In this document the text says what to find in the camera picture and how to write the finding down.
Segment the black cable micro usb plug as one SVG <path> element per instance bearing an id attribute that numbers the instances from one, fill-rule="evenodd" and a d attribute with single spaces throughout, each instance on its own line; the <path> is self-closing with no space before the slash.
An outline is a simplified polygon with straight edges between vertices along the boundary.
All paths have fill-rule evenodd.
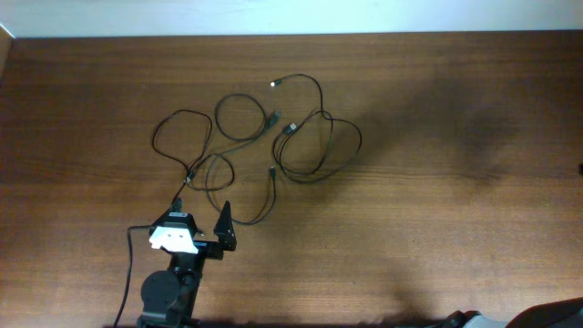
<path id="1" fill-rule="evenodd" d="M 258 126 L 243 136 L 235 130 L 234 119 L 240 118 L 247 124 L 250 116 L 256 115 Z M 205 165 L 203 180 L 205 197 L 212 208 L 221 211 L 219 196 L 238 182 L 238 174 L 250 167 L 256 167 L 264 159 L 255 153 L 266 135 L 272 132 L 281 118 L 281 112 L 269 112 L 254 96 L 246 93 L 230 93 L 218 100 L 212 117 L 214 127 L 229 144 L 208 155 L 209 163 Z"/>

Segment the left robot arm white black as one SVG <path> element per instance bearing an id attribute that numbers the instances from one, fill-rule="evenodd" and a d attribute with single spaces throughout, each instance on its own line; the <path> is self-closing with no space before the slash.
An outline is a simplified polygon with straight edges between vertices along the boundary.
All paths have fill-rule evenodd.
<path id="1" fill-rule="evenodd" d="M 151 273 L 142 283 L 138 327 L 198 327 L 199 321 L 192 314 L 205 261 L 220 261 L 226 251 L 236 250 L 229 202 L 215 224 L 215 241 L 195 239 L 200 230 L 192 214 L 181 210 L 181 204 L 176 200 L 149 228 L 151 247 L 168 253 L 170 262 L 167 269 Z"/>

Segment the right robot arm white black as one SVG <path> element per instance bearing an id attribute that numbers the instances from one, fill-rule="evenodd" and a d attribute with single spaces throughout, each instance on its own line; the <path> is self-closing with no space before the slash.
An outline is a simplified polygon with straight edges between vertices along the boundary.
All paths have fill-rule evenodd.
<path id="1" fill-rule="evenodd" d="M 509 322 L 497 321 L 478 311 L 449 315 L 434 328 L 582 328 L 582 298 L 530 307 Z"/>

